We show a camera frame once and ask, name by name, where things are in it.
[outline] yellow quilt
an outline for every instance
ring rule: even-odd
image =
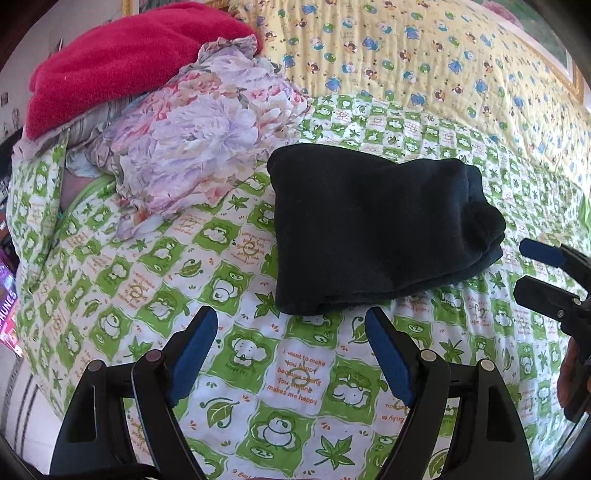
[[[590,192],[587,110],[493,14],[462,0],[308,1],[230,9],[309,95],[395,99],[457,120]]]

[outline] red fleece blanket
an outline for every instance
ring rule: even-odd
[[[253,33],[229,14],[192,2],[96,27],[31,76],[25,135],[34,140],[101,103],[156,90],[197,60],[204,43]]]

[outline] green and white quilt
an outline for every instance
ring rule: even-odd
[[[515,304],[512,288],[524,274],[578,286],[520,257],[518,243],[529,237],[590,253],[582,191],[475,129],[395,102],[318,98],[301,130],[302,141],[396,162],[457,157],[480,168],[485,193],[508,225],[503,258],[469,281],[381,307],[397,329],[449,362],[495,361],[541,475],[570,430],[556,397],[568,338],[555,322]],[[219,333],[175,412],[209,477],[373,479],[407,411],[388,391],[367,342],[369,306],[323,317],[277,310],[274,192],[265,165],[216,207],[194,206],[155,232],[119,241],[109,177],[57,220],[65,142],[67,134],[14,165],[8,205],[10,230],[21,240],[18,331],[56,412],[64,414],[89,361],[137,360],[208,304],[218,312]],[[137,412],[127,406],[134,446],[149,461]],[[456,410],[451,401],[426,478],[441,471]]]

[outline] green leaf print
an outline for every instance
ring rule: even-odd
[[[492,284],[500,290],[501,288],[505,287],[506,285],[503,283],[503,276],[501,272],[497,272],[494,275],[490,274]]]
[[[100,305],[100,300],[89,300],[85,302],[84,305],[86,305],[86,309],[84,310],[83,315],[88,318],[90,315],[96,312],[96,309]]]
[[[545,370],[548,367],[548,357],[542,352],[538,355],[538,358],[540,359],[540,367],[542,367],[542,370]]]
[[[87,203],[86,207],[82,211],[82,216],[87,216],[90,214],[90,212],[92,212],[92,205],[90,203]]]
[[[143,240],[136,240],[135,243],[129,247],[130,250],[133,248],[135,248],[138,252],[141,252],[142,250],[148,248],[148,245],[146,245],[146,242]]]
[[[140,358],[142,358],[146,353],[150,351],[152,348],[153,342],[142,342],[138,343],[138,338],[134,337],[134,341],[131,342],[131,345],[128,346],[129,348],[129,355],[125,355],[125,358],[129,356],[133,356],[134,362],[137,362]]]
[[[443,359],[446,362],[449,362],[449,363],[455,362],[457,364],[462,363],[461,354],[463,354],[464,351],[456,348],[458,345],[460,345],[461,342],[462,341],[459,340],[455,345],[452,344],[452,341],[450,339],[447,340],[447,343],[446,342],[439,342],[439,345],[441,345],[443,347],[443,349],[445,350],[445,354],[443,355]]]
[[[316,450],[316,453],[326,457],[314,465],[321,465],[330,460],[333,470],[336,470],[339,465],[354,465],[355,462],[349,457],[345,456],[345,453],[351,450],[351,442],[353,441],[353,435],[349,435],[344,440],[337,440],[333,445],[324,435],[320,439],[322,448]]]
[[[181,277],[185,277],[185,278],[191,278],[194,277],[200,273],[203,273],[203,270],[201,270],[201,260],[199,261],[195,261],[194,259],[190,258],[189,260],[187,260],[184,264],[183,267],[181,268],[181,271],[178,272],[178,274]]]
[[[188,408],[189,408],[189,398],[188,397],[182,398],[181,400],[179,400],[177,406],[173,408],[173,413],[174,413],[174,416],[176,417],[176,419],[180,420],[181,418],[183,418],[183,415],[185,415]]]
[[[53,389],[57,390],[61,395],[61,381],[64,379],[60,378],[60,374],[57,370],[52,368],[51,371],[53,373]]]
[[[76,270],[69,269],[68,275],[67,275],[68,285],[72,286],[74,284],[75,276],[76,276]]]
[[[255,295],[262,302],[256,306],[255,318],[262,317],[269,312],[279,318],[279,309],[277,308],[277,305],[275,305],[273,292],[269,292],[269,295],[263,293],[255,293]]]
[[[209,428],[217,425],[218,428],[225,429],[232,422],[232,410],[234,409],[234,406],[239,403],[240,402],[233,402],[230,398],[218,397],[212,398],[206,403],[201,402],[199,406],[201,408],[207,408],[209,404],[212,404],[207,408],[207,425]]]
[[[513,360],[515,359],[515,357],[511,356],[508,348],[503,348],[502,354],[503,354],[503,372],[505,372],[511,368],[511,364],[513,363]]]
[[[228,200],[228,203],[230,204],[230,206],[228,207],[228,210],[231,209],[236,209],[236,211],[238,211],[241,208],[246,208],[246,201],[248,200],[248,197],[237,197],[236,195],[232,195],[232,199]]]
[[[431,457],[431,461],[429,462],[429,476],[434,478],[436,476],[441,475],[443,472],[443,465],[445,464],[445,459],[447,457],[447,449],[439,450],[435,455]]]
[[[367,343],[368,337],[365,333],[363,317],[355,317],[352,322],[353,339],[349,343]]]

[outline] floral fabric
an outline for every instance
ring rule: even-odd
[[[204,45],[195,63],[87,147],[87,159],[115,176],[129,207],[120,238],[152,231],[192,205],[215,206],[257,160],[299,139],[308,103],[279,66],[254,58],[256,47],[254,35]]]

